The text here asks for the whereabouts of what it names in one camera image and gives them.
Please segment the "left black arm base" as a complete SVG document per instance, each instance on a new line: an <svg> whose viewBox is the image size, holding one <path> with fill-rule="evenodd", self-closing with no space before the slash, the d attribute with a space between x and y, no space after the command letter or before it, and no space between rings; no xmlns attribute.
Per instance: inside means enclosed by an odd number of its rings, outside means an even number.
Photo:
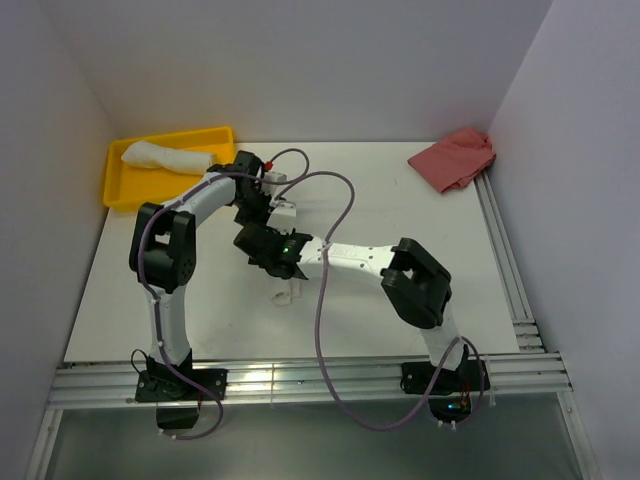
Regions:
<svg viewBox="0 0 640 480"><path fill-rule="evenodd" d="M227 369L195 369L191 353L180 365L167 367L140 349L132 352L130 364L138 375L133 401L156 405L156 425L162 435L176 440L196 440L222 425ZM199 421L205 401L217 406L215 423L201 433L187 433Z"/></svg>

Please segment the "white printed t-shirt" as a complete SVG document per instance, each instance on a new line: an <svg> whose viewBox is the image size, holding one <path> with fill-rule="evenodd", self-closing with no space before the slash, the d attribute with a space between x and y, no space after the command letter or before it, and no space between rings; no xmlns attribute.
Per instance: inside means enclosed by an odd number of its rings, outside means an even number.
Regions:
<svg viewBox="0 0 640 480"><path fill-rule="evenodd" d="M275 306L291 305L294 301L302 298L302 281L299 279L270 279L268 298L270 303Z"/></svg>

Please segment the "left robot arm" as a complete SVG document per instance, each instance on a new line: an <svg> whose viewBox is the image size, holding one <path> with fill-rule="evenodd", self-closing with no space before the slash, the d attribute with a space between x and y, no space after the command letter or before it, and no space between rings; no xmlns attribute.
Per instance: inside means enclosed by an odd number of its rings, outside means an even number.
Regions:
<svg viewBox="0 0 640 480"><path fill-rule="evenodd" d="M270 162L241 151L233 163L213 165L185 192L138 210L129 266L145 289L152 324L152 347L144 383L157 383L172 399L196 387L192 348L186 333L186 285L196 268L197 228L222 207L235 206L242 220L268 213L275 188L287 177Z"/></svg>

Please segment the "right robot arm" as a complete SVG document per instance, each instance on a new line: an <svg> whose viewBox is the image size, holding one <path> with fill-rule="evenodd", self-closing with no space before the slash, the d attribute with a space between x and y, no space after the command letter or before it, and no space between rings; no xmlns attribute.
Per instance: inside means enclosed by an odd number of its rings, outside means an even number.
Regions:
<svg viewBox="0 0 640 480"><path fill-rule="evenodd" d="M451 310L451 274L417 241L402 238L395 246L358 246L250 223L235 237L234 246L251 265L275 278L319 279L329 271L381 289L399 318L420 330L435 383L452 390L466 379L468 348Z"/></svg>

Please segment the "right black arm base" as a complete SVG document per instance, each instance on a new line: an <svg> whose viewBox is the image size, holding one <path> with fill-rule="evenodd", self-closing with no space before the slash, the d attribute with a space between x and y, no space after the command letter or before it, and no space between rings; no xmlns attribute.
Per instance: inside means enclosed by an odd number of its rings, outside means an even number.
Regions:
<svg viewBox="0 0 640 480"><path fill-rule="evenodd" d="M435 371L436 367L427 361L402 363L401 390L408 395L423 395ZM441 370L427 404L438 423L454 427L472 414L472 395L477 393L483 396L490 388L485 362L463 361L455 371Z"/></svg>

